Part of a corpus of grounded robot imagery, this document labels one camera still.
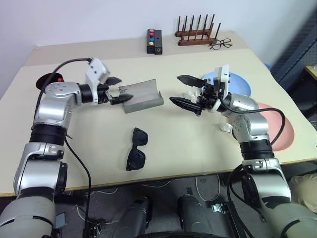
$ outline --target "black sunglasses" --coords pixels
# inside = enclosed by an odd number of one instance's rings
[[[138,150],[138,146],[143,146],[148,143],[148,135],[140,130],[139,128],[134,128],[132,135],[132,149],[130,150],[128,161],[127,161],[127,171],[138,170],[143,168],[145,163],[145,154]]]
[[[232,42],[231,42],[231,39],[226,38],[223,40],[217,40],[217,42],[210,43],[209,45],[211,46],[210,49],[214,49],[216,51],[216,50],[219,50],[221,48],[221,46],[225,46],[227,48],[231,47]]]

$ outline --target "blue circle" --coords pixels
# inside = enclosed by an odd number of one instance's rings
[[[210,72],[203,77],[207,79],[207,83],[213,85],[213,75],[214,72]],[[230,93],[241,94],[245,96],[251,96],[251,88],[246,80],[235,73],[230,73],[229,77],[230,83],[228,91]]]

